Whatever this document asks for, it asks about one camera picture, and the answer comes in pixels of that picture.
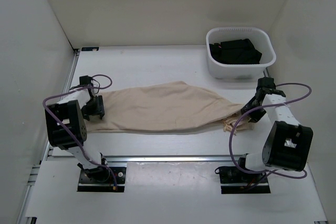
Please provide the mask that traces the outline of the beige trousers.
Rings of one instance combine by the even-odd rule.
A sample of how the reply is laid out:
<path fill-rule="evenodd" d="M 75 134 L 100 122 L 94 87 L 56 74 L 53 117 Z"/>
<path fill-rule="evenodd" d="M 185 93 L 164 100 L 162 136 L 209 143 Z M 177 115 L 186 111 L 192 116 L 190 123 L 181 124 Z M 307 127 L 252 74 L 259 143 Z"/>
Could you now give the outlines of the beige trousers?
<path fill-rule="evenodd" d="M 86 122 L 89 133 L 192 131 L 223 123 L 231 131 L 243 104 L 183 81 L 127 88 L 102 94 L 105 115 Z"/>

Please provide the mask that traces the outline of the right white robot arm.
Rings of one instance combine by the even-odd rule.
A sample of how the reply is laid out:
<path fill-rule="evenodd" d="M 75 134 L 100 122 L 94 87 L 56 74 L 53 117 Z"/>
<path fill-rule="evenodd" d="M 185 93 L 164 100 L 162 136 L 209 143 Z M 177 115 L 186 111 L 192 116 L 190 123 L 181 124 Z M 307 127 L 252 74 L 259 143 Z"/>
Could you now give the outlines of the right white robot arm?
<path fill-rule="evenodd" d="M 313 130 L 296 120 L 287 107 L 285 93 L 277 89 L 273 78 L 258 80 L 256 93 L 241 109 L 241 114 L 249 123 L 257 123 L 266 115 L 272 128 L 260 152 L 246 154 L 238 161 L 236 177 L 240 181 L 247 182 L 255 172 L 272 168 L 303 171 Z"/>

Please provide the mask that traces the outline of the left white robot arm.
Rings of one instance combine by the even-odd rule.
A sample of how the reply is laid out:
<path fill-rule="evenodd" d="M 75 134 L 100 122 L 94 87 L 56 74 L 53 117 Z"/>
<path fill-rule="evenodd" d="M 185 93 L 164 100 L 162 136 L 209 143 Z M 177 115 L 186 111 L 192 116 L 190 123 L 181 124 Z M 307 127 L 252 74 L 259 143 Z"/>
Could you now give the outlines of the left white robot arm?
<path fill-rule="evenodd" d="M 105 115 L 99 89 L 100 83 L 94 76 L 81 76 L 77 86 L 60 95 L 60 101 L 47 105 L 50 98 L 46 98 L 43 106 L 50 145 L 72 154 L 84 172 L 91 173 L 98 182 L 105 182 L 110 176 L 106 159 L 99 152 L 84 149 L 88 136 L 86 122 L 91 117 L 103 119 Z"/>

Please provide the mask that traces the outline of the black folded trousers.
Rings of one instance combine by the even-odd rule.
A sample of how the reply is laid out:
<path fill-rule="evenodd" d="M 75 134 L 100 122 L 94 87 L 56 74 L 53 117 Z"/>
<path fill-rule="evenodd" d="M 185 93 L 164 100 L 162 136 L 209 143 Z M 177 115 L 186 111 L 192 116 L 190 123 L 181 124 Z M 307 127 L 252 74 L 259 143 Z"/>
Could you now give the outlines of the black folded trousers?
<path fill-rule="evenodd" d="M 260 64 L 262 53 L 249 39 L 222 41 L 208 44 L 212 58 L 226 65 Z"/>

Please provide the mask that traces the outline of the white plastic basket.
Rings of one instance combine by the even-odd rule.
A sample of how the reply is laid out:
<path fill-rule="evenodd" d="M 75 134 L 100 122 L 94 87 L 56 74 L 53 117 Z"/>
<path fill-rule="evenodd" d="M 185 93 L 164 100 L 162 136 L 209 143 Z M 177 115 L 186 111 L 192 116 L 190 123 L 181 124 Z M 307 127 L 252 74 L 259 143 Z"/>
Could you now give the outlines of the white plastic basket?
<path fill-rule="evenodd" d="M 266 32 L 255 27 L 220 27 L 206 35 L 207 65 L 217 79 L 251 79 L 276 61 Z"/>

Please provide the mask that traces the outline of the dark corner label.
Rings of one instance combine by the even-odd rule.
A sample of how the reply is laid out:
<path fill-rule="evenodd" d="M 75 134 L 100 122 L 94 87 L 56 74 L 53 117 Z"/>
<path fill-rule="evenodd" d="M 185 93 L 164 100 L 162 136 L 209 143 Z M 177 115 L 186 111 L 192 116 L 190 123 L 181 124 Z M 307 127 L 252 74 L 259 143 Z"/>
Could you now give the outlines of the dark corner label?
<path fill-rule="evenodd" d="M 82 47 L 81 51 L 98 51 L 99 47 Z"/>

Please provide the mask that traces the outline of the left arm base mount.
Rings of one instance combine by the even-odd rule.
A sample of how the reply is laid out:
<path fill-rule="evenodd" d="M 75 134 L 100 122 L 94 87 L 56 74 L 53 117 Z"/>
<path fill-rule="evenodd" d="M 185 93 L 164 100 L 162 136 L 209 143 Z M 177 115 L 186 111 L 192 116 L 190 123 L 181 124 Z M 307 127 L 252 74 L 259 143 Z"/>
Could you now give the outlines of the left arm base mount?
<path fill-rule="evenodd" d="M 113 171 L 98 167 L 94 169 L 84 169 L 78 163 L 80 175 L 78 180 L 78 192 L 90 193 L 123 193 L 125 189 L 125 180 L 127 168 L 122 166 L 110 167 Z"/>

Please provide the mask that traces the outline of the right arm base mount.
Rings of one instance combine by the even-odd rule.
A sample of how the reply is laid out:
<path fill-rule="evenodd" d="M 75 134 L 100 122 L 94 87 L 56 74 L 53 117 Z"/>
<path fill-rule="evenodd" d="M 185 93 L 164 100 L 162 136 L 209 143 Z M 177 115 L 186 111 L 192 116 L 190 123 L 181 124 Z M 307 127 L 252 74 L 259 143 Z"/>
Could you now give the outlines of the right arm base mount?
<path fill-rule="evenodd" d="M 214 172 L 219 176 L 222 195 L 271 193 L 266 173 L 249 174 L 236 166 L 220 166 Z"/>

